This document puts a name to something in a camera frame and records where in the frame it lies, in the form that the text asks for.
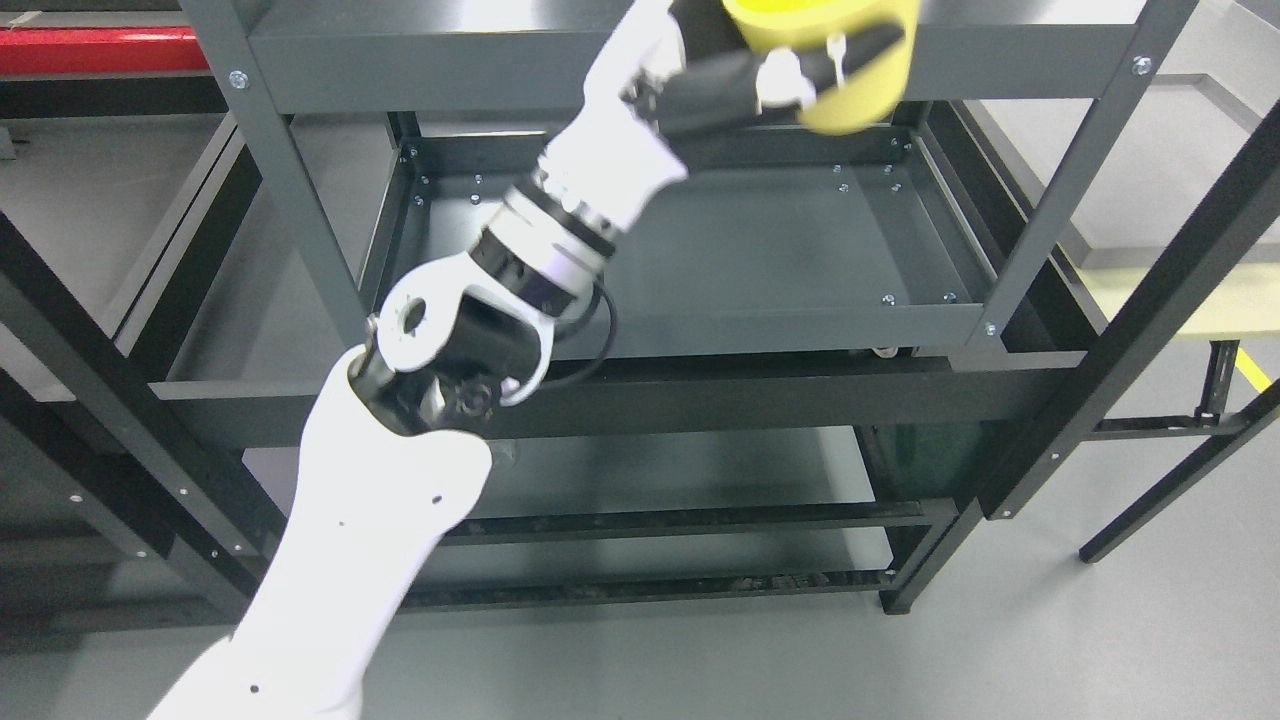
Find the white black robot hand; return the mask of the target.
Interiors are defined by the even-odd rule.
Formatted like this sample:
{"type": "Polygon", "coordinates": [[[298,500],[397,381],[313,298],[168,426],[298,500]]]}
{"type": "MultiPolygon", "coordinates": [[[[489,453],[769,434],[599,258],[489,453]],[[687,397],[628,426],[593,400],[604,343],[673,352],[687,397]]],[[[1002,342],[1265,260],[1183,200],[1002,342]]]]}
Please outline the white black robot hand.
{"type": "Polygon", "coordinates": [[[759,109],[753,51],[723,3],[634,3],[586,73],[582,108],[520,190],[552,217],[626,232],[718,135],[799,123],[795,111],[759,109]]]}

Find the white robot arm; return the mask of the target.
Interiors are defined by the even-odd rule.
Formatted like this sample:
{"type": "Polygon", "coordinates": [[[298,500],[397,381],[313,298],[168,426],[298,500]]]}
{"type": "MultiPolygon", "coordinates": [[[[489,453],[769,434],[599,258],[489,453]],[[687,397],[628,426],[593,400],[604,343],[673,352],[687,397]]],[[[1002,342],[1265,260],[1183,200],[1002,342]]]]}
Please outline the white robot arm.
{"type": "Polygon", "coordinates": [[[150,717],[360,716],[410,587],[483,495],[483,428],[545,384],[561,316],[649,201],[534,176],[470,246],[396,283],[308,413],[285,530],[244,615],[150,717]]]}

